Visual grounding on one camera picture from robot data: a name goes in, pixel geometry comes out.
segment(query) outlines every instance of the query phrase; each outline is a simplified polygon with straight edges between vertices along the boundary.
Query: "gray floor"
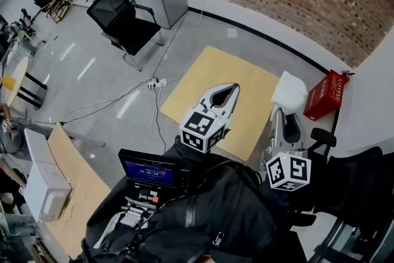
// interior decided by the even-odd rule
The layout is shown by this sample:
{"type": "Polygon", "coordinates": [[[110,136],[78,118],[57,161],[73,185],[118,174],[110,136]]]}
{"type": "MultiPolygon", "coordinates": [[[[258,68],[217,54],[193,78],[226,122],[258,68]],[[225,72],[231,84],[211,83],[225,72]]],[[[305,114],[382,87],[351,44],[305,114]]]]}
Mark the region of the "gray floor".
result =
{"type": "MultiPolygon", "coordinates": [[[[188,12],[171,30],[163,30],[166,44],[163,47],[154,42],[146,45],[137,55],[137,60],[143,68],[142,72],[138,72],[122,61],[122,51],[113,47],[106,38],[100,35],[101,29],[87,16],[85,8],[72,7],[65,19],[57,25],[41,14],[33,27],[38,30],[39,37],[48,38],[49,43],[46,47],[40,48],[30,72],[41,81],[50,75],[47,83],[49,89],[40,110],[35,111],[27,105],[28,117],[42,122],[68,121],[98,110],[105,104],[85,108],[69,115],[70,111],[115,99],[153,75],[159,79],[167,78],[168,80],[178,77],[180,55],[198,22],[199,15],[188,12]],[[92,59],[94,62],[81,76],[81,72],[92,59]]],[[[191,67],[206,46],[214,46],[277,76],[281,76],[286,70],[302,79],[308,89],[324,77],[322,72],[294,54],[247,31],[236,28],[237,37],[229,38],[229,28],[235,27],[203,17],[201,25],[190,40],[184,54],[181,65],[182,73],[184,74],[191,67]]],[[[11,73],[12,65],[6,67],[5,72],[11,73]]],[[[160,106],[173,91],[177,82],[170,83],[163,88],[160,106]]],[[[107,144],[102,149],[82,144],[81,151],[110,187],[113,187],[124,175],[117,158],[117,152],[121,148],[163,153],[163,143],[158,136],[155,123],[151,125],[155,142],[148,128],[155,108],[155,93],[148,90],[147,85],[144,84],[137,95],[133,96],[134,100],[130,107],[121,119],[118,119],[117,115],[128,98],[126,96],[103,111],[66,124],[71,131],[103,140],[107,144]],[[95,155],[95,158],[90,158],[91,153],[95,155]]],[[[25,106],[24,102],[16,103],[15,107],[19,110],[25,106]]],[[[309,134],[313,127],[331,130],[334,114],[317,122],[310,121],[302,116],[302,113],[300,117],[309,134]]],[[[162,114],[159,114],[158,122],[161,134],[169,148],[173,144],[174,137],[179,133],[178,125],[162,114]]],[[[267,125],[258,142],[258,145],[263,148],[268,144],[268,130],[267,125]]],[[[312,143],[313,141],[308,138],[308,146],[312,143]]],[[[226,154],[219,148],[215,148],[214,152],[226,154]]],[[[256,147],[246,164],[257,169],[260,156],[261,151],[256,147]]]]}

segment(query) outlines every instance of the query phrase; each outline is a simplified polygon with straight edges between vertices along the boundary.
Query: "white cable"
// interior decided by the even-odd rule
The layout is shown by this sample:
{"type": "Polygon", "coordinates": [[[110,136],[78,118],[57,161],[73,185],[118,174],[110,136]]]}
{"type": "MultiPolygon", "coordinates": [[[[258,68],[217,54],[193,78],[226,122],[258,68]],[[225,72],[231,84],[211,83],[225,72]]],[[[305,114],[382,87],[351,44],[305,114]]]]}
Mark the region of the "white cable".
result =
{"type": "MultiPolygon", "coordinates": [[[[154,77],[151,77],[151,78],[146,79],[146,80],[140,85],[140,87],[142,87],[142,85],[143,85],[144,83],[146,83],[148,80],[151,80],[151,79],[155,79],[155,78],[154,78],[154,77]]],[[[117,100],[117,99],[111,99],[111,100],[102,101],[102,102],[97,102],[97,103],[90,104],[90,105],[85,105],[85,106],[83,106],[83,107],[76,108],[75,110],[70,111],[68,114],[70,115],[71,113],[74,113],[74,112],[76,112],[76,111],[82,110],[83,108],[89,108],[89,107],[93,107],[94,105],[103,104],[103,103],[107,103],[107,102],[112,102],[112,101],[115,101],[115,100],[117,100]]]]}
{"type": "Polygon", "coordinates": [[[74,205],[75,205],[75,204],[78,204],[78,203],[80,203],[80,202],[82,202],[82,201],[85,200],[85,198],[86,198],[86,191],[85,191],[85,188],[84,188],[81,184],[79,184],[79,183],[73,182],[73,181],[71,181],[71,180],[69,180],[69,179],[67,179],[67,182],[68,182],[68,183],[72,183],[72,184],[79,185],[79,186],[84,190],[84,197],[83,197],[83,199],[81,199],[81,200],[79,200],[79,201],[76,201],[76,202],[74,202],[74,203],[71,205],[71,208],[70,208],[70,216],[69,216],[68,219],[66,219],[66,221],[69,221],[69,220],[71,219],[72,215],[73,215],[73,208],[74,208],[74,205]]]}
{"type": "Polygon", "coordinates": [[[158,101],[157,101],[157,103],[156,103],[156,100],[155,100],[156,106],[155,106],[154,109],[153,109],[153,116],[152,116],[152,119],[151,119],[151,121],[150,121],[150,123],[149,123],[149,130],[150,130],[150,134],[152,135],[152,138],[153,138],[153,142],[154,142],[154,143],[156,143],[156,141],[155,141],[155,137],[153,136],[153,132],[152,132],[152,129],[151,129],[150,126],[151,126],[151,124],[153,123],[153,120],[155,119],[156,109],[157,109],[157,107],[159,106],[159,103],[160,103],[161,88],[162,88],[162,87],[160,86],[158,101]]]}
{"type": "Polygon", "coordinates": [[[183,50],[183,52],[180,55],[180,60],[179,60],[179,64],[178,64],[179,76],[176,77],[175,79],[167,81],[167,84],[169,84],[169,83],[171,83],[173,81],[177,81],[178,79],[180,79],[182,77],[182,70],[180,69],[180,64],[182,63],[183,55],[185,55],[187,47],[189,46],[190,39],[194,36],[194,34],[196,33],[199,25],[201,24],[201,21],[203,20],[204,4],[205,4],[205,0],[203,0],[203,7],[201,8],[201,14],[199,16],[199,22],[198,22],[193,34],[188,38],[186,46],[185,46],[185,49],[183,50]]]}

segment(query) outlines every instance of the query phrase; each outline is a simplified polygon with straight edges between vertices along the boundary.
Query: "black bag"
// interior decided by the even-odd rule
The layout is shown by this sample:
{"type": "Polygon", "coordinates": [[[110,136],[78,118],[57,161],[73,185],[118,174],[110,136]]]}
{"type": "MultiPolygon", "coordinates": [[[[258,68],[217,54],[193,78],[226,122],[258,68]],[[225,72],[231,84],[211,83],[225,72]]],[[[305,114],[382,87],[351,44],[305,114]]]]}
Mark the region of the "black bag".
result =
{"type": "Polygon", "coordinates": [[[287,215],[263,196],[255,172],[230,160],[206,171],[188,194],[168,201],[148,228],[120,225],[94,249],[124,205],[123,196],[134,189],[129,182],[121,180],[91,217],[75,263],[192,263],[203,255],[226,263],[306,262],[287,215]]]}

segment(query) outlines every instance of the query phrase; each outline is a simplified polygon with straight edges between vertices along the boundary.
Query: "black wall trim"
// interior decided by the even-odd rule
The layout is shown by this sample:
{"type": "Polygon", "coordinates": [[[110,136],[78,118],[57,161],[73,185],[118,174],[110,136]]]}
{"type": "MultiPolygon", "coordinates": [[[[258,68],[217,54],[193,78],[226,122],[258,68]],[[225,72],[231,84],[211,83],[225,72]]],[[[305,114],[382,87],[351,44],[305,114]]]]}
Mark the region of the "black wall trim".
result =
{"type": "MultiPolygon", "coordinates": [[[[189,11],[193,11],[193,12],[196,12],[196,13],[198,13],[198,14],[201,13],[201,10],[195,9],[195,8],[192,8],[192,7],[189,7],[189,11]]],[[[240,29],[245,30],[245,31],[248,31],[248,32],[250,32],[250,33],[252,33],[252,34],[254,34],[254,35],[257,35],[258,37],[260,37],[260,38],[262,38],[262,39],[266,39],[267,41],[270,41],[270,42],[272,42],[273,44],[276,44],[276,45],[282,47],[283,49],[286,49],[286,50],[289,51],[290,53],[293,53],[294,55],[300,57],[301,59],[303,59],[304,61],[306,61],[306,62],[309,63],[310,65],[312,65],[312,66],[314,66],[315,68],[319,69],[322,73],[324,73],[324,74],[328,74],[328,73],[329,73],[329,71],[328,71],[327,69],[325,69],[325,67],[323,67],[323,66],[321,66],[320,64],[316,63],[314,60],[312,60],[312,59],[310,59],[309,57],[303,55],[303,54],[300,53],[299,51],[296,51],[295,49],[291,48],[290,46],[288,46],[288,45],[282,43],[281,41],[278,41],[277,39],[272,38],[271,36],[268,36],[268,35],[266,35],[266,34],[264,34],[264,33],[261,33],[261,32],[255,30],[255,29],[252,29],[252,28],[250,28],[250,27],[248,27],[248,26],[246,26],[246,25],[243,25],[243,24],[241,24],[241,23],[239,23],[239,22],[235,22],[235,21],[233,21],[233,20],[230,20],[230,19],[227,19],[227,18],[223,18],[223,17],[221,17],[221,16],[219,16],[219,15],[212,14],[212,13],[210,13],[210,12],[205,12],[205,11],[204,11],[204,12],[203,12],[203,15],[205,15],[205,16],[207,16],[207,17],[210,17],[210,18],[214,18],[214,19],[216,19],[216,20],[223,21],[223,22],[228,23],[228,24],[231,24],[231,25],[233,25],[233,26],[236,26],[237,28],[240,28],[240,29]]]]}

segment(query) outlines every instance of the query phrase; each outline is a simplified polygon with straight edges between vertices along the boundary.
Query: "light wood table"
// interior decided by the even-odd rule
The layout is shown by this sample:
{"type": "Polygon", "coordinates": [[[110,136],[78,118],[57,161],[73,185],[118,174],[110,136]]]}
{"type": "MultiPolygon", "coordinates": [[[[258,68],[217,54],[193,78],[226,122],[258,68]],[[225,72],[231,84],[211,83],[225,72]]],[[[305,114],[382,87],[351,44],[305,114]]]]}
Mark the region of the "light wood table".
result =
{"type": "Polygon", "coordinates": [[[15,98],[18,96],[22,100],[24,100],[30,104],[33,104],[36,108],[41,108],[41,105],[43,103],[43,99],[38,97],[36,94],[30,92],[29,90],[25,89],[24,87],[22,87],[22,81],[26,77],[26,78],[30,79],[32,82],[34,82],[35,84],[37,84],[45,92],[47,91],[47,86],[45,84],[39,82],[36,78],[31,76],[27,72],[28,65],[29,65],[29,58],[24,57],[18,63],[17,67],[15,68],[14,72],[12,73],[11,77],[15,80],[15,84],[14,84],[14,87],[12,88],[12,90],[10,91],[10,94],[9,94],[7,102],[6,102],[9,107],[11,106],[11,104],[15,100],[15,98]],[[25,93],[26,95],[34,98],[34,100],[29,98],[25,94],[22,94],[22,92],[25,93]]]}
{"type": "Polygon", "coordinates": [[[87,221],[111,190],[81,156],[59,123],[48,139],[48,146],[59,170],[74,183],[70,184],[73,189],[59,220],[46,222],[46,226],[65,252],[75,259],[82,251],[87,221]],[[71,206],[84,196],[83,189],[75,183],[84,187],[86,198],[74,205],[71,219],[66,221],[71,206]]]}
{"type": "Polygon", "coordinates": [[[208,46],[168,97],[161,112],[180,123],[187,108],[192,108],[205,90],[222,83],[238,83],[241,92],[230,116],[231,131],[217,146],[246,161],[270,117],[271,96],[278,81],[279,77],[266,70],[208,46]]]}

